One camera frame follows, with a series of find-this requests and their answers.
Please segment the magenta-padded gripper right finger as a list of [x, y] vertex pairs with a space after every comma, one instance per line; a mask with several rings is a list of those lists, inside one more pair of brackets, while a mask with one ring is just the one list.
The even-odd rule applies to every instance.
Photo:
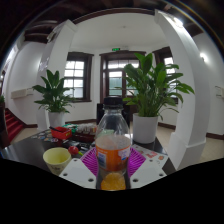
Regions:
[[167, 156], [141, 147], [132, 148], [128, 159], [130, 188], [140, 188], [166, 176], [163, 167]]

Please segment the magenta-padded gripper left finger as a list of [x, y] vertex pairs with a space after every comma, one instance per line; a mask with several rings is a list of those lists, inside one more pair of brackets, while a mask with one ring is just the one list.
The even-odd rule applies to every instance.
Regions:
[[60, 177], [84, 188], [95, 189], [99, 172], [96, 149], [92, 148], [80, 159], [73, 158]]

